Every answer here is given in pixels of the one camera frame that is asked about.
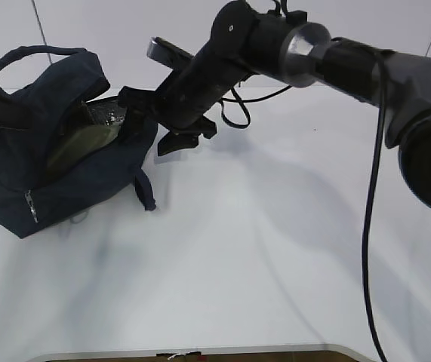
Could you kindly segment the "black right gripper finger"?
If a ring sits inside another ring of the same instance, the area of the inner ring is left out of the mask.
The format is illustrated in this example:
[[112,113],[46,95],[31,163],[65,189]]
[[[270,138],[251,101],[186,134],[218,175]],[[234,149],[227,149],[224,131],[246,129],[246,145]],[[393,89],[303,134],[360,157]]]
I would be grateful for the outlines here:
[[144,111],[128,107],[119,130],[119,144],[151,145],[151,122]]
[[199,135],[197,133],[173,133],[165,134],[158,143],[158,155],[168,155],[172,152],[194,149],[199,145]]

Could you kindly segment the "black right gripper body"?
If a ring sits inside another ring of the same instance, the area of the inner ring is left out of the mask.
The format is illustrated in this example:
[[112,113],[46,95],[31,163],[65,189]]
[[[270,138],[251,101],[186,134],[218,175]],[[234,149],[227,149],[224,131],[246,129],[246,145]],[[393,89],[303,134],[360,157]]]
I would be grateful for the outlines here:
[[165,100],[161,92],[124,86],[118,94],[118,105],[144,111],[150,121],[173,133],[197,133],[210,139],[215,135],[215,123],[185,101]]

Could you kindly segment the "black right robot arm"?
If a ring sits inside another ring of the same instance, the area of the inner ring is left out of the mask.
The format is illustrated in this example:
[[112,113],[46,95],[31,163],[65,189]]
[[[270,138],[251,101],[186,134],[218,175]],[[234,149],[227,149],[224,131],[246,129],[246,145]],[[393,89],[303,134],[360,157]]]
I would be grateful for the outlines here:
[[385,146],[398,149],[404,181],[431,208],[431,57],[334,38],[284,1],[265,14],[229,2],[196,55],[162,38],[152,40],[148,55],[171,74],[154,91],[122,88],[119,104],[167,129],[160,155],[215,135],[205,113],[251,76],[296,88],[321,82],[380,110]]

